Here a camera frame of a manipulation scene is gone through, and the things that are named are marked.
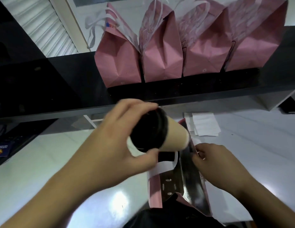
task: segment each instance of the left hand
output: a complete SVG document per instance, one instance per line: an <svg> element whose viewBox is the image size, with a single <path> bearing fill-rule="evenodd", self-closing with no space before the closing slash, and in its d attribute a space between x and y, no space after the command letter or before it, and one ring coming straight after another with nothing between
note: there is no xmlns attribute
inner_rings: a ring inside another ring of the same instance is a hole
<svg viewBox="0 0 295 228"><path fill-rule="evenodd" d="M159 150L134 157L126 141L142 115L157 107L138 99L121 100L57 175L68 178L72 190L90 196L153 168Z"/></svg>

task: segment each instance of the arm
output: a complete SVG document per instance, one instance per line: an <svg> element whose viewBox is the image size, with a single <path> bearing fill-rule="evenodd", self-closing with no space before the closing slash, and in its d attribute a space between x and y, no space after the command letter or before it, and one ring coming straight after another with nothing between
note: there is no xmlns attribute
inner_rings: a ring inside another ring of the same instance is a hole
<svg viewBox="0 0 295 228"><path fill-rule="evenodd" d="M201 143L196 150L193 162L206 180L240 201L258 226L295 228L295 212L256 181L227 148Z"/></svg>
<svg viewBox="0 0 295 228"><path fill-rule="evenodd" d="M157 106L120 101L67 164L1 228L58 227L92 194L153 168L158 149L133 157L126 141L141 116Z"/></svg>

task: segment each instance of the hand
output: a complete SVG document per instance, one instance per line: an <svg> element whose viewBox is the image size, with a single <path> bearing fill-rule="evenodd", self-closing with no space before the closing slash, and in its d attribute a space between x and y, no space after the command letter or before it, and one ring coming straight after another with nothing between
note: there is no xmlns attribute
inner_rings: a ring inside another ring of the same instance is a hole
<svg viewBox="0 0 295 228"><path fill-rule="evenodd" d="M133 157L126 141L142 115L157 107L156 103L138 99L121 100L59 174L72 178L73 190L91 195L153 168L158 162L159 150L151 149Z"/></svg>
<svg viewBox="0 0 295 228"><path fill-rule="evenodd" d="M194 154L192 160L212 185L237 198L248 184L254 181L246 168L225 146L201 143L195 148L198 154Z"/></svg>

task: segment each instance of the black cup lid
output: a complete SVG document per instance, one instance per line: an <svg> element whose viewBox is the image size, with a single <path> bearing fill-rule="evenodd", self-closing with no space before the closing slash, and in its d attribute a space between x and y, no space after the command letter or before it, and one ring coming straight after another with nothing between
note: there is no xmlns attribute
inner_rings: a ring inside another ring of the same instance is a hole
<svg viewBox="0 0 295 228"><path fill-rule="evenodd" d="M130 138L134 146L141 152L160 148L168 133L168 118L161 109L149 111L141 117L134 127Z"/></svg>

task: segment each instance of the pink shopping bag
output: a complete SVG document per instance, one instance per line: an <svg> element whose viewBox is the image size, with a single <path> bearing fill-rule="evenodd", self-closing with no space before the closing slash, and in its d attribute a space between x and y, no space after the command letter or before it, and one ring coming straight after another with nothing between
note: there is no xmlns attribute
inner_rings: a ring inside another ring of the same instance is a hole
<svg viewBox="0 0 295 228"><path fill-rule="evenodd" d="M153 0L145 12L139 50L146 82L182 76L183 56L175 14L158 0Z"/></svg>
<svg viewBox="0 0 295 228"><path fill-rule="evenodd" d="M105 19L105 30L94 58L105 86L140 83L137 35L110 3L106 14L98 17L93 26L102 19Z"/></svg>
<svg viewBox="0 0 295 228"><path fill-rule="evenodd" d="M232 30L226 71L263 67L282 41L288 0L230 0Z"/></svg>
<svg viewBox="0 0 295 228"><path fill-rule="evenodd" d="M184 0L177 5L184 76L220 72L232 46L224 9L214 0Z"/></svg>

